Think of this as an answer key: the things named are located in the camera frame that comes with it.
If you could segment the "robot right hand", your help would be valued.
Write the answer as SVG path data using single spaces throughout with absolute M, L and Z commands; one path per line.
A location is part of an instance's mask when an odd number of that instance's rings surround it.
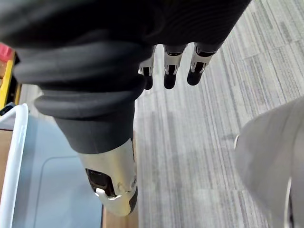
M 121 217 L 137 202 L 135 100 L 153 85 L 164 48 L 172 89 L 194 44 L 187 82 L 197 85 L 247 0 L 3 0 L 0 41 L 16 51 L 16 80 L 36 85 L 35 106 L 52 116 L 101 203 Z

